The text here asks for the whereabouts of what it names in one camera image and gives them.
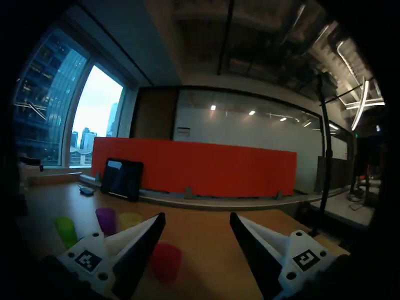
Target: yellow cup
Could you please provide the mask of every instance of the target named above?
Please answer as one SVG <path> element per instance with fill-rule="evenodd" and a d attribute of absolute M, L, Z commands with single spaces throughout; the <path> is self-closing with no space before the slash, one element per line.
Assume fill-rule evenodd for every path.
<path fill-rule="evenodd" d="M 134 212 L 124 212 L 119 215 L 121 230 L 131 228 L 142 222 L 142 216 Z"/>

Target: plastic cup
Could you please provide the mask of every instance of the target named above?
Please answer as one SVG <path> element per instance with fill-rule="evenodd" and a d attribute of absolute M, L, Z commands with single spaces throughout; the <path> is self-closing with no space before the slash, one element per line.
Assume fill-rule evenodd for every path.
<path fill-rule="evenodd" d="M 155 278 L 167 284 L 177 279 L 182 264 L 182 251 L 173 245 L 159 243 L 150 258 Z"/>
<path fill-rule="evenodd" d="M 78 242 L 74 222 L 69 217 L 60 216 L 55 218 L 54 226 L 67 250 Z"/>
<path fill-rule="evenodd" d="M 118 217 L 121 229 L 125 230 L 142 222 L 142 216 L 134 212 L 124 212 Z"/>
<path fill-rule="evenodd" d="M 116 212 L 114 209 L 109 207 L 103 207 L 96 209 L 96 216 L 98 224 L 105 235 L 115 235 L 116 230 Z"/>

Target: orange divider panel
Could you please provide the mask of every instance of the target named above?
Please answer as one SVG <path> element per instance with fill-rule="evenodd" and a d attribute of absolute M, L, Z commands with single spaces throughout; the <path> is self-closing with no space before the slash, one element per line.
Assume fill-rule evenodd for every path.
<path fill-rule="evenodd" d="M 143 162 L 143 189 L 215 197 L 292 195 L 295 152 L 210 143 L 96 137 L 92 175 L 103 175 L 108 158 Z"/>

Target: desk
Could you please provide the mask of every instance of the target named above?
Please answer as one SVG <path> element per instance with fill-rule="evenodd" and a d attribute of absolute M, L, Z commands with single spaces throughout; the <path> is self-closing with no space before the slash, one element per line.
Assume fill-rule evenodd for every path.
<path fill-rule="evenodd" d="M 202 211 L 144 202 L 131 203 L 96 191 L 94 196 L 80 194 L 76 183 L 33 187 L 27 195 L 29 216 L 18 217 L 22 237 L 34 255 L 59 255 L 65 251 L 57 236 L 53 219 L 70 217 L 78 237 L 100 230 L 95 210 L 112 207 L 117 213 L 135 212 L 146 220 L 165 212 L 166 225 L 160 241 L 166 241 L 183 252 L 182 268 L 177 280 L 163 285 L 149 268 L 136 289 L 133 299 L 254 299 L 262 295 L 245 256 L 229 225 L 228 211 Z M 280 210 L 242 211 L 240 215 L 284 235 L 295 230 L 309 231 Z M 316 240 L 335 254 L 346 253 L 323 236 Z"/>
<path fill-rule="evenodd" d="M 332 218 L 346 223 L 359 229 L 365 229 L 374 215 L 375 209 L 368 206 L 362 206 L 357 210 L 352 210 L 349 205 L 352 204 L 347 200 L 348 192 L 328 198 L 326 201 L 325 214 Z M 319 209 L 321 201 L 311 202 L 311 206 Z"/>

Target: tablet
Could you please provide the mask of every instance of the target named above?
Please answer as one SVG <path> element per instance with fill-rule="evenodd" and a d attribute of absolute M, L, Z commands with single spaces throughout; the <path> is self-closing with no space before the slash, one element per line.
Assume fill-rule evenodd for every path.
<path fill-rule="evenodd" d="M 101 192 L 132 202 L 138 201 L 143 167 L 141 161 L 107 159 L 101 181 Z"/>

